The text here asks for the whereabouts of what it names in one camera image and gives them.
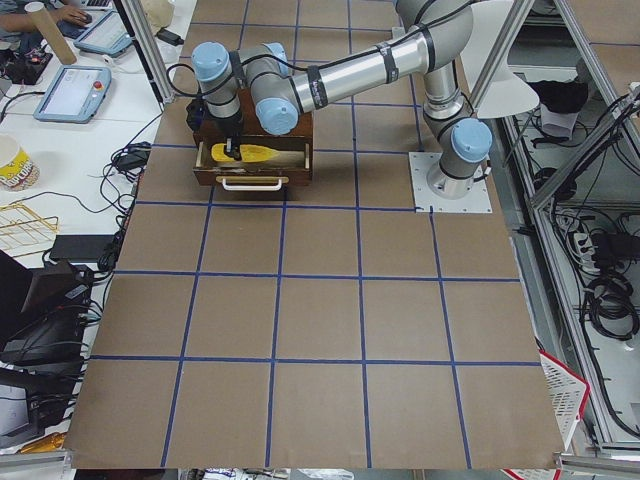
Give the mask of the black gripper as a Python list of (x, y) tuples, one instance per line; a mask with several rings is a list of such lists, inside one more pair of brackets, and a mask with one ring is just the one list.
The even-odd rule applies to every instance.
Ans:
[(241, 136), (244, 129), (244, 117), (242, 113), (235, 113), (229, 117), (215, 117), (215, 124), (226, 141), (224, 152), (233, 155), (236, 161), (242, 160)]

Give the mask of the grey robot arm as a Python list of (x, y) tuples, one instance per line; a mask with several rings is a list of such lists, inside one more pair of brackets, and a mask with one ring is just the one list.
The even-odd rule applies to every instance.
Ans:
[[(487, 134), (458, 84), (455, 60), (474, 27), (469, 1), (397, 1), (405, 32), (368, 49), (297, 75), (279, 43), (228, 50), (217, 42), (195, 47), (191, 66), (197, 97), (188, 106), (198, 148), (194, 174), (202, 186), (278, 191), (308, 185), (312, 177), (311, 114), (337, 101), (420, 74), (423, 117), (443, 157), (437, 194), (467, 188), (488, 150), (465, 142)], [(202, 125), (194, 116), (203, 115)]]

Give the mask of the person hand on mouse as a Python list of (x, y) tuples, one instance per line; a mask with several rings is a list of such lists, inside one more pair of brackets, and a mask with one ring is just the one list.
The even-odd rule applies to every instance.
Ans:
[(66, 21), (80, 27), (85, 27), (92, 22), (91, 15), (85, 10), (70, 5), (56, 8), (55, 15), (58, 21)]

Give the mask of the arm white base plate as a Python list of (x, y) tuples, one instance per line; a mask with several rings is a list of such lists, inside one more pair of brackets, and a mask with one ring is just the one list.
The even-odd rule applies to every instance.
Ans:
[(490, 214), (491, 201), (483, 169), (463, 180), (440, 169), (440, 152), (410, 152), (409, 164), (415, 210), (418, 213)]

